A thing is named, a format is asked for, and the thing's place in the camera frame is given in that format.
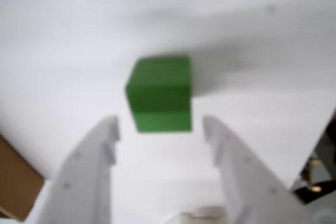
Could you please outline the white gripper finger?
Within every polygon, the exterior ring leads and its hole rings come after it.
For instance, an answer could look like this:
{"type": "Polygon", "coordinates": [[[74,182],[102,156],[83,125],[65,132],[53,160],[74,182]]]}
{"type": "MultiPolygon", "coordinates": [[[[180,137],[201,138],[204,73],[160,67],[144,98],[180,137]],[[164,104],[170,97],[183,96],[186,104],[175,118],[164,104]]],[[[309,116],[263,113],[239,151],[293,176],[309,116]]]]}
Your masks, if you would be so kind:
{"type": "Polygon", "coordinates": [[[220,174],[228,223],[314,223],[312,214],[229,127],[205,116],[203,129],[220,174]]]}
{"type": "Polygon", "coordinates": [[[112,168],[119,140],[117,116],[98,122],[42,190],[26,223],[112,223],[112,168]]]}

